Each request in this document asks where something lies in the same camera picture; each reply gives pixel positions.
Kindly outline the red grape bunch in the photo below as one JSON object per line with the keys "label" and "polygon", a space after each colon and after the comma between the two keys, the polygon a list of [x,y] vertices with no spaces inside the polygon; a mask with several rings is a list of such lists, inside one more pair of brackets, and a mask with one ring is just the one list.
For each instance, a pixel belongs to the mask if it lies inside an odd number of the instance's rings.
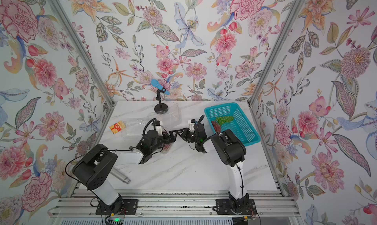
{"label": "red grape bunch", "polygon": [[217,121],[211,121],[215,133],[221,133],[221,125]]}

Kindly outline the teal plastic mesh basket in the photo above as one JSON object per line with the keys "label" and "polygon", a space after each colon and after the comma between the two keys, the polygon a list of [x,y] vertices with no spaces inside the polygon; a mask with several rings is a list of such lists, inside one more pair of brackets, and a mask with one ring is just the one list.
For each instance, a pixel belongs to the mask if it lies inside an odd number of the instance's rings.
{"label": "teal plastic mesh basket", "polygon": [[246,147],[260,142],[259,134],[237,103],[227,102],[225,104],[206,107],[204,109],[204,114],[207,117],[213,133],[215,133],[215,130],[211,124],[211,121],[215,121],[216,117],[233,116],[234,121],[222,125],[221,132],[231,130]]}

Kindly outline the clear clamshell container front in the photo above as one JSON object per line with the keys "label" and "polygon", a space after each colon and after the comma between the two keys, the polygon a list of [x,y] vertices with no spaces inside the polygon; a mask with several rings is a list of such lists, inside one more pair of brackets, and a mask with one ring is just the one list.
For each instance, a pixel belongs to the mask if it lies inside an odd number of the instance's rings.
{"label": "clear clamshell container front", "polygon": [[173,143],[171,143],[171,142],[163,143],[163,148],[162,148],[161,153],[167,154],[169,152],[169,150],[171,149],[172,145],[173,145]]}

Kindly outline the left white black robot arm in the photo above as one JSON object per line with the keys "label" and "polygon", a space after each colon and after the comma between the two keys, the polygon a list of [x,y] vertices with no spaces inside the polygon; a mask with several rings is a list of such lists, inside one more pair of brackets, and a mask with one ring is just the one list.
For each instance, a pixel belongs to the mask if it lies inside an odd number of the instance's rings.
{"label": "left white black robot arm", "polygon": [[113,216],[130,213],[137,201],[126,202],[108,181],[109,174],[121,165],[141,165],[153,155],[161,153],[176,141],[176,131],[166,131],[157,119],[149,121],[143,129],[140,141],[128,149],[109,149],[97,144],[80,157],[72,173],[77,181],[91,191],[98,200],[97,215]]}

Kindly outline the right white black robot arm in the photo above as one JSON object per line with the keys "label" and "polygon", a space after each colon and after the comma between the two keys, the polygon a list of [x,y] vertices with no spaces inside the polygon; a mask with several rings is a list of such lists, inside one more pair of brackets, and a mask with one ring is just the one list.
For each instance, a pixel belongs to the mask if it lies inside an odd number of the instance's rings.
{"label": "right white black robot arm", "polygon": [[212,143],[221,162],[227,167],[228,199],[216,199],[212,210],[218,215],[256,215],[256,205],[249,197],[243,176],[246,147],[229,129],[208,136],[201,121],[191,120],[189,127],[184,128],[178,135],[185,142],[194,144],[194,149],[201,153],[207,153],[206,144]]}

